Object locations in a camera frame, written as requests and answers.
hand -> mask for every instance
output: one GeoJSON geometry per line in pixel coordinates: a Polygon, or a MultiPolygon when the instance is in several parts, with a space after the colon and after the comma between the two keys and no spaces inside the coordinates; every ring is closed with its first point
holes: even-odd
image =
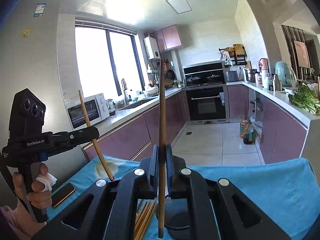
{"type": "MultiPolygon", "coordinates": [[[[42,163],[39,168],[40,174],[45,176],[50,183],[52,184],[52,180],[50,176],[48,175],[48,167],[42,163]]],[[[51,191],[47,190],[44,192],[41,192],[45,185],[38,180],[35,180],[32,182],[31,187],[33,192],[30,192],[27,196],[24,194],[23,191],[23,176],[17,172],[15,172],[12,176],[14,188],[16,194],[19,196],[20,199],[23,201],[31,201],[31,204],[35,206],[36,208],[47,208],[51,205],[51,191]]],[[[15,212],[15,218],[17,223],[19,224],[21,230],[29,235],[30,237],[33,237],[42,227],[46,225],[46,223],[37,223],[32,221],[30,214],[28,211],[24,208],[23,204],[18,199],[18,206],[14,210],[15,212]]]]}
{"type": "MultiPolygon", "coordinates": [[[[47,165],[42,163],[39,168],[39,171],[40,171],[40,174],[45,176],[52,184],[52,180],[48,175],[47,165]]],[[[25,199],[26,197],[23,194],[23,186],[24,186],[23,176],[15,172],[13,174],[13,183],[14,183],[16,194],[19,196],[20,199],[22,200],[25,199]]],[[[50,207],[52,204],[51,191],[47,190],[42,192],[45,186],[43,183],[39,182],[38,180],[35,180],[34,182],[32,182],[31,187],[33,192],[30,192],[27,195],[27,200],[30,201],[33,206],[39,209],[50,207]]]]}

window frame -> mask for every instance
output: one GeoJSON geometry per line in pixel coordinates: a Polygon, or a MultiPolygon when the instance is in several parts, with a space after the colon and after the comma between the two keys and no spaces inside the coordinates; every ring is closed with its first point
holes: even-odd
{"type": "Polygon", "coordinates": [[[97,27],[93,27],[93,26],[75,25],[75,28],[94,28],[94,29],[102,29],[102,30],[106,31],[108,53],[109,53],[109,58],[110,58],[110,62],[111,62],[111,69],[112,69],[112,73],[113,73],[113,78],[115,80],[118,96],[122,95],[122,90],[121,90],[121,86],[120,86],[118,75],[117,75],[115,60],[114,60],[114,57],[113,57],[112,44],[111,44],[111,39],[110,39],[110,32],[119,33],[119,34],[123,34],[123,35],[129,36],[131,38],[132,49],[133,49],[133,53],[134,53],[134,58],[136,60],[136,65],[137,65],[137,69],[138,69],[138,75],[139,75],[139,79],[140,79],[140,83],[141,83],[141,88],[142,88],[142,90],[145,90],[145,88],[144,88],[145,82],[144,82],[144,78],[143,78],[143,74],[142,74],[140,59],[139,59],[138,50],[137,50],[137,44],[135,42],[135,39],[134,39],[133,35],[128,34],[128,33],[123,33],[123,32],[117,32],[117,31],[110,30],[110,29],[105,29],[105,28],[97,28],[97,27]]]}

white microwave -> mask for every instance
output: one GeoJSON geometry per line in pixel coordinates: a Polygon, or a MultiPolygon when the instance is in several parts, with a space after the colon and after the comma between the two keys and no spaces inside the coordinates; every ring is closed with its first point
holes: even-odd
{"type": "MultiPolygon", "coordinates": [[[[84,105],[91,125],[101,122],[110,116],[108,103],[104,99],[103,93],[84,98],[84,105]]],[[[66,109],[74,130],[87,127],[80,99],[66,103],[66,109]]]]}

kitchen sink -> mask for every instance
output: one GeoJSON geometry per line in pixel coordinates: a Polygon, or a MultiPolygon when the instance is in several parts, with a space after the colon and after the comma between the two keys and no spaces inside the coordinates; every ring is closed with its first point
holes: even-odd
{"type": "Polygon", "coordinates": [[[127,110],[127,109],[133,109],[133,108],[136,108],[137,106],[141,106],[143,105],[144,103],[147,103],[155,98],[157,98],[158,96],[153,96],[153,97],[149,97],[149,98],[143,98],[135,103],[132,103],[124,108],[121,108],[120,110],[127,110]]]}

bundle of chopsticks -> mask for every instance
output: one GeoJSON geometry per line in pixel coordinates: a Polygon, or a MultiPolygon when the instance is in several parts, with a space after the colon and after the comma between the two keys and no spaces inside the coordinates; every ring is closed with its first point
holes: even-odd
{"type": "Polygon", "coordinates": [[[146,201],[141,208],[141,211],[137,213],[135,225],[134,225],[134,240],[141,240],[143,238],[143,235],[145,231],[147,230],[147,227],[151,221],[153,212],[156,209],[156,200],[153,202],[146,201]]]}

